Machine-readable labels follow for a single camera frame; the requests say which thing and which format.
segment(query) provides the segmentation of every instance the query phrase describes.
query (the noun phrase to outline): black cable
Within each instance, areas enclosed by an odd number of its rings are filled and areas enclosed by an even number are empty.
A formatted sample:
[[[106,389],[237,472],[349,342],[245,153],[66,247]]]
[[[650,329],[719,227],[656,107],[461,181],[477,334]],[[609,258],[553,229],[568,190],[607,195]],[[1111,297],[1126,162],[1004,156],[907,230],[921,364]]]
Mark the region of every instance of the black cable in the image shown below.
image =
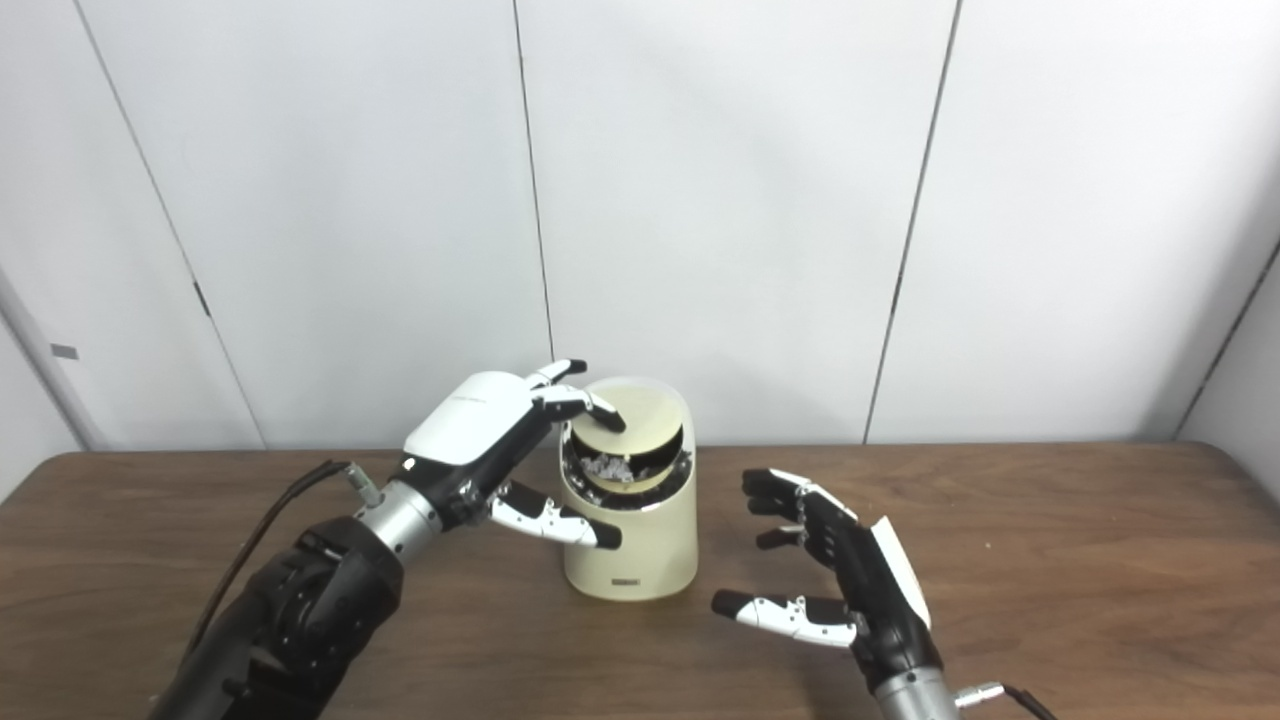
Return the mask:
[[[200,619],[196,620],[196,626],[191,632],[191,641],[187,643],[187,651],[182,653],[183,660],[186,660],[192,651],[196,650],[196,646],[200,644],[200,641],[204,639],[205,630],[209,629],[209,624],[212,621],[214,612],[218,611],[218,605],[223,601],[223,596],[227,594],[227,591],[232,587],[232,582],[236,580],[236,575],[241,571],[241,568],[244,566],[244,562],[248,561],[248,556],[253,553],[253,548],[257,547],[257,543],[262,539],[262,536],[266,534],[268,528],[271,527],[271,523],[275,521],[275,518],[280,514],[280,511],[284,510],[284,506],[320,480],[346,470],[348,465],[351,465],[351,462],[334,462],[333,460],[325,460],[306,475],[293,480],[293,484],[291,484],[284,493],[280,495],[279,500],[276,500],[275,503],[268,509],[266,514],[262,515],[262,519],[257,521],[257,527],[253,528],[252,533],[250,533],[248,539],[244,541],[243,546],[241,546],[239,552],[236,553],[236,559],[232,560],[227,571],[223,573],[223,579],[218,580],[218,585],[214,587],[214,593],[209,597],[209,602],[205,603],[205,610],[200,614]]]
[[[1027,712],[1030,712],[1038,720],[1057,720],[1057,717],[1055,717],[1047,707],[1036,700],[1036,696],[1027,691],[1020,691],[1012,685],[1005,685],[1005,694],[1014,698],[1014,702],[1027,708]]]

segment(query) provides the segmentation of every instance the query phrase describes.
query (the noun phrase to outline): white wall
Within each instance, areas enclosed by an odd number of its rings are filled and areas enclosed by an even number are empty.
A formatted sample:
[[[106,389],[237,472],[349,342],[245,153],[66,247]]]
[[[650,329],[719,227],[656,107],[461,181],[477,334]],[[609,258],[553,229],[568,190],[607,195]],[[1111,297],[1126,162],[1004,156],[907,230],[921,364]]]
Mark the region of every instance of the white wall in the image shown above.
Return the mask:
[[[1280,273],[1258,288],[1179,439],[1229,452],[1280,500]]]
[[[951,18],[520,3],[557,352],[704,442],[860,441]]]
[[[1167,439],[1280,237],[1277,37],[966,3],[870,441]]]
[[[1167,438],[1280,236],[1274,3],[965,5],[883,360],[952,1],[518,3],[524,87],[504,0],[83,5],[140,147],[0,5],[0,304],[95,447],[392,446],[552,345],[707,442]]]
[[[72,3],[0,3],[0,302],[87,441],[261,447]]]
[[[91,0],[269,447],[550,355],[508,0]]]
[[[74,436],[0,319],[0,501],[36,465],[76,450]]]

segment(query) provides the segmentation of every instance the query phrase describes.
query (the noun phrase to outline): container lid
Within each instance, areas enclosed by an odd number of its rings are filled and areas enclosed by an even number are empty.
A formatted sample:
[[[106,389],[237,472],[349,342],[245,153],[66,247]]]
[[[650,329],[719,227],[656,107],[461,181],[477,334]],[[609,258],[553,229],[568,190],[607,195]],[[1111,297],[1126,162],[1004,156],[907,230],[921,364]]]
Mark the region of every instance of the container lid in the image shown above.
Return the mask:
[[[652,452],[680,433],[684,411],[668,393],[645,386],[608,386],[591,392],[622,415],[627,429],[614,433],[588,415],[573,420],[573,436],[588,447],[620,457]]]

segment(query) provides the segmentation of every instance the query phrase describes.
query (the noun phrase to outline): wooden table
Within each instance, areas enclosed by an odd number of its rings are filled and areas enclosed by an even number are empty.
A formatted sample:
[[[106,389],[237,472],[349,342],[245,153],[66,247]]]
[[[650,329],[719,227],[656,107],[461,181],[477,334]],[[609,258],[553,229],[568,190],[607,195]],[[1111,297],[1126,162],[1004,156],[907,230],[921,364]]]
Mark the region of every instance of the wooden table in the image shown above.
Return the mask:
[[[0,717],[129,717],[285,483],[321,459],[385,477],[394,452],[82,454],[0,506]],[[952,687],[1005,680],[1062,720],[1280,717],[1280,512],[1201,445],[705,448],[701,570],[681,594],[576,593],[554,544],[497,525],[433,544],[325,717],[877,719],[852,661],[712,615],[721,587],[835,594],[795,550],[759,552],[744,468],[819,479],[888,514]],[[517,473],[553,491],[539,455]],[[291,506],[256,569],[357,505]],[[1025,717],[1009,701],[972,717]]]

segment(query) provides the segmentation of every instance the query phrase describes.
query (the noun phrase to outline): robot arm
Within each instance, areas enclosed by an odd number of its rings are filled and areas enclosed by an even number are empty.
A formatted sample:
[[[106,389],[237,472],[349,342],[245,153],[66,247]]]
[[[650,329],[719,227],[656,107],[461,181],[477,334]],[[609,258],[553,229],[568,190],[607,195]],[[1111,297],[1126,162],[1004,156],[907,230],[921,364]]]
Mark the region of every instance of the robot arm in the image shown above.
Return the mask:
[[[622,536],[613,525],[507,479],[556,421],[591,413],[617,432],[626,427],[591,393],[556,384],[585,369],[561,360],[527,378],[472,375],[410,434],[380,489],[353,465],[308,473],[319,479],[347,470],[364,507],[311,527],[255,573],[183,660],[150,717],[314,720],[399,607],[404,566],[460,525],[493,518],[548,539],[617,548]]]
[[[756,546],[803,547],[835,570],[844,597],[787,601],[719,591],[714,612],[792,639],[850,648],[886,720],[960,720],[963,708],[1005,692],[1037,717],[1052,719],[1029,693],[998,683],[952,696],[924,594],[887,518],[867,528],[826,489],[781,470],[748,470],[742,491],[750,512],[796,523],[760,534]]]

